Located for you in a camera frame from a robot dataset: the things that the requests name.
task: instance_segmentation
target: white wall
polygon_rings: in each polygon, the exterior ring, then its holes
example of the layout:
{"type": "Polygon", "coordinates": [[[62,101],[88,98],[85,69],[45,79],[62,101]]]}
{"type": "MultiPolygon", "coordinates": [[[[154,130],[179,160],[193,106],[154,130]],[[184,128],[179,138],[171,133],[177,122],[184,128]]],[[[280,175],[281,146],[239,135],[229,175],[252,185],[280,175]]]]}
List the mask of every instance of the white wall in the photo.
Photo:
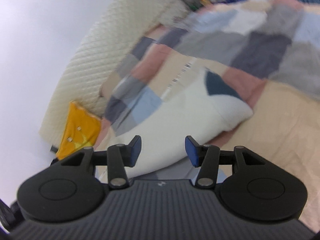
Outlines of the white wall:
{"type": "Polygon", "coordinates": [[[38,135],[53,90],[112,0],[0,0],[0,198],[54,155],[38,135]]]}

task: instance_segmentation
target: bed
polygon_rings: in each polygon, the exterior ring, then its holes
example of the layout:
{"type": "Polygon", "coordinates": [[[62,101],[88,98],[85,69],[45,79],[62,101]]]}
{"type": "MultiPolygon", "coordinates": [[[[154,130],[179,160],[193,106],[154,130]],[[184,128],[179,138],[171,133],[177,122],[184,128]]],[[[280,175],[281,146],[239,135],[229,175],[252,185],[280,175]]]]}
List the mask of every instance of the bed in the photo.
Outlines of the bed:
{"type": "MultiPolygon", "coordinates": [[[[318,231],[320,7],[296,0],[217,5],[178,23],[172,16],[186,14],[179,0],[154,8],[143,26],[128,30],[129,39],[119,35],[127,39],[119,54],[104,50],[91,65],[80,64],[93,57],[84,47],[106,29],[105,22],[94,26],[52,97],[41,134],[58,146],[68,103],[77,99],[102,117],[96,150],[141,135],[130,178],[193,178],[186,135],[226,150],[244,145],[304,182],[300,219],[318,231]],[[106,60],[112,64],[92,65],[106,60]]],[[[107,180],[106,167],[97,177],[107,180]]]]}

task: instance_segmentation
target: patchwork quilt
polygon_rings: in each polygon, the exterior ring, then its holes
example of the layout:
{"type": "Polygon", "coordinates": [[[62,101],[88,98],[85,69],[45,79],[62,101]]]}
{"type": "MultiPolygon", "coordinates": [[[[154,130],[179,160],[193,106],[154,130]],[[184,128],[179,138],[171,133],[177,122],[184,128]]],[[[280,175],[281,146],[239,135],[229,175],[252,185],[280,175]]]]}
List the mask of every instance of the patchwork quilt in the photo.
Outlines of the patchwork quilt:
{"type": "Polygon", "coordinates": [[[149,176],[180,169],[172,179],[191,179],[186,135],[227,150],[245,145],[305,183],[301,220],[318,231],[319,13],[296,0],[222,5],[159,39],[142,37],[101,87],[108,103],[95,149],[138,134],[142,152],[129,177],[165,168],[149,176]]]}

